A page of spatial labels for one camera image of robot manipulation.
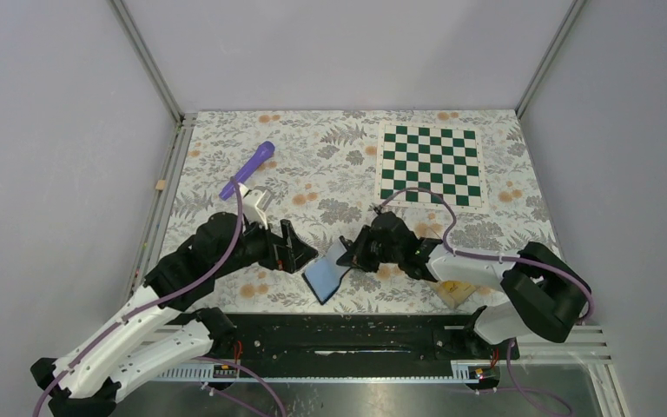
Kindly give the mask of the black leather card holder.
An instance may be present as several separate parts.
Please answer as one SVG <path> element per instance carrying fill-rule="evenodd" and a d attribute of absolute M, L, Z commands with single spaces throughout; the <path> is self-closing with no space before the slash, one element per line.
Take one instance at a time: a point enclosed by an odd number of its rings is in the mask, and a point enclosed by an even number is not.
<path fill-rule="evenodd" d="M 339 259 L 346 251 L 345 245 L 337 241 L 302 273 L 305 283 L 320 305 L 325 305 L 333 297 L 340 288 L 343 277 L 351 269 L 349 265 L 339 264 Z"/>

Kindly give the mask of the clear box of cards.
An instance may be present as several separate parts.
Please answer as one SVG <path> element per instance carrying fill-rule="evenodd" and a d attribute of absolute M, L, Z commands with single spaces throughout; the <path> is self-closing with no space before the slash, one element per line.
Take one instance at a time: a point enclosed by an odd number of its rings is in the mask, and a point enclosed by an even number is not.
<path fill-rule="evenodd" d="M 472 284 L 460 281 L 440 281 L 431 284 L 435 294 L 452 309 L 463 304 L 477 289 Z"/>

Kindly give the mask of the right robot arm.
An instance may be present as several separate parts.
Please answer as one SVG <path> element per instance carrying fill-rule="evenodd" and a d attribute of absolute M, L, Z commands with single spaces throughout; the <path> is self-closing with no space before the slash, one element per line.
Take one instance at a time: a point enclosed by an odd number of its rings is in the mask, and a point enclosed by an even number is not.
<path fill-rule="evenodd" d="M 505 340 L 527 334 L 564 342 L 591 309 L 591 289 L 545 245 L 529 242 L 501 255 L 451 248 L 443 239 L 418 237 L 391 212 L 378 214 L 352 241 L 342 239 L 341 267 L 376 272 L 393 264 L 414 280 L 459 281 L 504 294 L 506 301 L 484 306 L 463 335 L 465 350 L 484 358 Z"/>

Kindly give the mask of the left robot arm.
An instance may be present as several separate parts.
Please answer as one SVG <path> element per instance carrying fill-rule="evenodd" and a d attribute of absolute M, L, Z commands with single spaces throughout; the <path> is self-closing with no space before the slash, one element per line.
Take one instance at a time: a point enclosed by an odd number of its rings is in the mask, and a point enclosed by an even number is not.
<path fill-rule="evenodd" d="M 60 358 L 30 368 L 55 416 L 109 416 L 119 402 L 156 376 L 205 354 L 234 348 L 235 327 L 219 308 L 201 308 L 164 339 L 145 337 L 185 314 L 215 289 L 215 281 L 253 265 L 296 273 L 317 256 L 292 223 L 276 235 L 241 216 L 211 215 L 176 251 L 164 256 L 131 298 L 89 340 Z"/>

